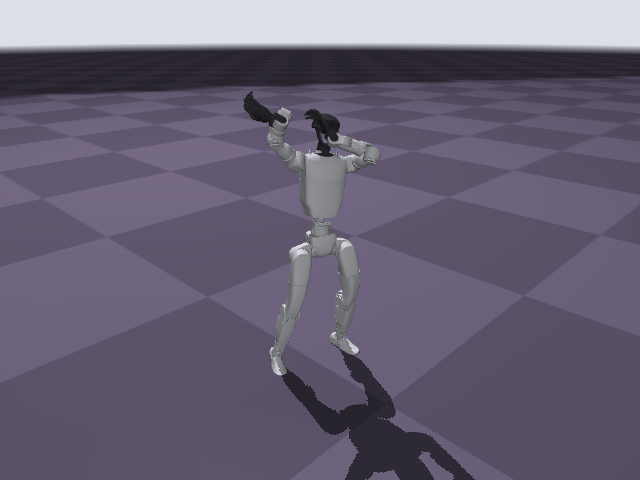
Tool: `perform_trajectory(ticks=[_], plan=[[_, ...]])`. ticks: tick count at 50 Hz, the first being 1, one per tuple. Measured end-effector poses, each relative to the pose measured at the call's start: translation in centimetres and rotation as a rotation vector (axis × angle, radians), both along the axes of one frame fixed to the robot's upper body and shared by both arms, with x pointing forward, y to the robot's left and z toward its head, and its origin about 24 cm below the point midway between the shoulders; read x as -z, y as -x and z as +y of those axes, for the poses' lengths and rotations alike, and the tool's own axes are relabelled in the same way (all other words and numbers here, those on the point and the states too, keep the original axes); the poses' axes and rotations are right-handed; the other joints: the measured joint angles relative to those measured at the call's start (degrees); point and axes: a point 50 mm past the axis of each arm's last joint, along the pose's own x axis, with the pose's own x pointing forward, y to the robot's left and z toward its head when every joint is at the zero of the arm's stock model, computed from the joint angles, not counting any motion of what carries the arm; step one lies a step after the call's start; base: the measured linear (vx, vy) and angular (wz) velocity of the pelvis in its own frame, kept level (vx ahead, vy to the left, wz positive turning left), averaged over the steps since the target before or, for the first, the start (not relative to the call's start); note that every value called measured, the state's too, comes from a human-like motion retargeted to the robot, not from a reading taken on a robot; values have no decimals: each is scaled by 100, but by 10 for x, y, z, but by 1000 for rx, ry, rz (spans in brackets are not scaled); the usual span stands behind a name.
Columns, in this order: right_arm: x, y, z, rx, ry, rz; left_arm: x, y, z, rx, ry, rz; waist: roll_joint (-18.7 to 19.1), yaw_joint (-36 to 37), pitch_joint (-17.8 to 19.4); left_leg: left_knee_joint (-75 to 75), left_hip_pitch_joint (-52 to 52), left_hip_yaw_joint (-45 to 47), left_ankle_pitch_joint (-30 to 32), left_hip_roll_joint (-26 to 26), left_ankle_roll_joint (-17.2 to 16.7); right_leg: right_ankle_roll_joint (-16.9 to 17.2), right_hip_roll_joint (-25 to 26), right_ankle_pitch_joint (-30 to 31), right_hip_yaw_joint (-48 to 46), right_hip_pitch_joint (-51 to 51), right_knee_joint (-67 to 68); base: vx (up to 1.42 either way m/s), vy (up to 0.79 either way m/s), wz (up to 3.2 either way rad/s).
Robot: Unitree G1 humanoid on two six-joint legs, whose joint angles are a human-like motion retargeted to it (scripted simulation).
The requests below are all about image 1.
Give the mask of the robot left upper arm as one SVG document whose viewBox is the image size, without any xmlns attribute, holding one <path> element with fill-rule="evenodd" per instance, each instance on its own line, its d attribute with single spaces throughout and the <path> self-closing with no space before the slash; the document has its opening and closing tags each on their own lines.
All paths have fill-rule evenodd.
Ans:
<svg viewBox="0 0 640 480">
<path fill-rule="evenodd" d="M 375 165 L 380 159 L 380 150 L 375 147 L 367 147 L 361 157 L 353 154 L 345 156 L 344 158 L 347 163 L 346 173 L 352 173 L 368 165 Z"/>
</svg>

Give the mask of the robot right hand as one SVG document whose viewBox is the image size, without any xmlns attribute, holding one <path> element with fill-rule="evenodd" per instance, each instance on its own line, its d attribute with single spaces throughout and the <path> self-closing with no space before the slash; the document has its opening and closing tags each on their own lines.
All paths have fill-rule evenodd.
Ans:
<svg viewBox="0 0 640 480">
<path fill-rule="evenodd" d="M 249 113 L 253 120 L 263 123 L 269 122 L 269 126 L 273 128 L 274 120 L 286 123 L 287 119 L 275 112 L 272 114 L 265 106 L 259 104 L 252 96 L 252 91 L 244 98 L 244 110 Z"/>
</svg>

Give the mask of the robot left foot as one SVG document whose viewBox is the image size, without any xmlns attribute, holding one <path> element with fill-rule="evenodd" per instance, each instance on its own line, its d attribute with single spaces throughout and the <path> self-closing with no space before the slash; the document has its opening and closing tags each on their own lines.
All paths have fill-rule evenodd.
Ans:
<svg viewBox="0 0 640 480">
<path fill-rule="evenodd" d="M 359 353 L 359 348 L 357 346 L 355 346 L 347 337 L 341 338 L 341 340 L 339 340 L 339 339 L 336 339 L 336 337 L 335 337 L 336 334 L 335 333 L 336 332 L 333 332 L 330 335 L 329 341 L 332 344 L 338 346 L 341 350 L 343 350 L 344 352 L 346 352 L 348 354 L 356 355 L 356 354 Z"/>
</svg>

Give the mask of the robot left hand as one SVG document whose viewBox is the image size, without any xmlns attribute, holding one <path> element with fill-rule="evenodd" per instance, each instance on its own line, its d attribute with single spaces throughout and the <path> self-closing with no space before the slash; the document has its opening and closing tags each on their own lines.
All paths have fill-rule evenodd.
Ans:
<svg viewBox="0 0 640 480">
<path fill-rule="evenodd" d="M 306 114 L 304 114 L 304 116 L 307 116 L 305 119 L 313 119 L 318 123 L 318 125 L 312 125 L 312 127 L 321 129 L 325 133 L 326 140 L 328 136 L 334 142 L 338 140 L 336 130 L 331 128 L 328 121 L 322 116 L 319 111 L 317 111 L 316 109 L 310 109 L 306 112 Z"/>
</svg>

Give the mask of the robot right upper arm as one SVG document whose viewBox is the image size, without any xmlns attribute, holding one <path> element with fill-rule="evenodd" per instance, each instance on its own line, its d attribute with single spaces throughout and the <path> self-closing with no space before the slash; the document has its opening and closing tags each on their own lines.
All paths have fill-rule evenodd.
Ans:
<svg viewBox="0 0 640 480">
<path fill-rule="evenodd" d="M 277 137 L 269 132 L 267 136 L 268 146 L 286 163 L 289 170 L 300 173 L 305 168 L 305 155 L 295 151 L 290 145 L 284 143 L 284 135 Z"/>
</svg>

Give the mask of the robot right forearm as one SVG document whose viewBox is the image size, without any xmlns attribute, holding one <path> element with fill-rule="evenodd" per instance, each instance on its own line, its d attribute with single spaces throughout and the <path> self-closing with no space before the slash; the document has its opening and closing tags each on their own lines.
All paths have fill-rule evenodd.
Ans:
<svg viewBox="0 0 640 480">
<path fill-rule="evenodd" d="M 277 113 L 284 116 L 287 119 L 287 122 L 281 123 L 277 120 L 274 120 L 273 128 L 269 127 L 269 132 L 271 131 L 271 133 L 277 137 L 282 137 L 287 131 L 287 126 L 291 120 L 292 115 L 291 115 L 291 111 L 285 108 L 280 109 Z"/>
</svg>

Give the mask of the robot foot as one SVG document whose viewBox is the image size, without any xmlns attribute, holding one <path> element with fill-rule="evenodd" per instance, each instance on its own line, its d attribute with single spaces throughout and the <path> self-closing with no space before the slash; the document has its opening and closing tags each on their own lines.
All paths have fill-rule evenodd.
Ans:
<svg viewBox="0 0 640 480">
<path fill-rule="evenodd" d="M 359 348 L 357 346 L 355 346 L 347 337 L 341 338 L 341 340 L 339 340 L 339 339 L 336 339 L 336 337 L 335 337 L 336 334 L 335 333 L 336 332 L 333 332 L 330 335 L 329 341 L 332 344 L 338 346 L 341 350 L 343 350 L 344 352 L 346 352 L 348 354 L 356 355 L 356 354 L 359 353 Z"/>
<path fill-rule="evenodd" d="M 270 357 L 270 360 L 271 360 L 271 367 L 272 367 L 272 369 L 273 369 L 275 374 L 277 374 L 277 375 L 285 375 L 287 373 L 287 368 L 286 368 L 285 362 L 284 362 L 282 356 L 280 357 L 278 355 L 278 352 L 276 353 L 276 356 L 273 357 L 273 348 L 274 347 L 272 347 L 270 349 L 270 351 L 269 351 L 269 357 Z"/>
</svg>

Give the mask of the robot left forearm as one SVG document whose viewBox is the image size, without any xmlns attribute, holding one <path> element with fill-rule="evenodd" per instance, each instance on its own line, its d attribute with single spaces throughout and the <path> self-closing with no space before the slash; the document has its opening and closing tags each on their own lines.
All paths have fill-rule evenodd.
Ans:
<svg viewBox="0 0 640 480">
<path fill-rule="evenodd" d="M 369 143 L 366 143 L 366 142 L 363 142 L 363 141 L 357 141 L 357 140 L 355 140 L 353 138 L 339 135 L 338 133 L 336 133 L 336 134 L 338 135 L 338 140 L 335 141 L 335 142 L 332 141 L 329 138 L 329 136 L 327 138 L 327 144 L 331 148 L 339 148 L 341 150 L 344 150 L 344 151 L 347 151 L 347 152 L 351 152 L 351 153 L 355 154 L 356 156 L 361 157 L 363 155 L 363 153 L 365 153 L 367 147 L 374 147 Z"/>
</svg>

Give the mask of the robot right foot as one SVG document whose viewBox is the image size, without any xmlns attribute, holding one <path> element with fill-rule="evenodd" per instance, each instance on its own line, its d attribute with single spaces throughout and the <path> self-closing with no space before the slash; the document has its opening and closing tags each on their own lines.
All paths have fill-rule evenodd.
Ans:
<svg viewBox="0 0 640 480">
<path fill-rule="evenodd" d="M 270 349 L 270 351 L 269 351 L 269 357 L 270 357 L 270 360 L 271 360 L 271 367 L 272 367 L 272 369 L 273 369 L 275 374 L 277 374 L 277 375 L 285 375 L 287 373 L 287 368 L 286 368 L 285 362 L 284 362 L 282 356 L 280 357 L 278 355 L 278 352 L 276 353 L 276 356 L 273 357 L 273 348 L 274 347 L 272 347 Z"/>
</svg>

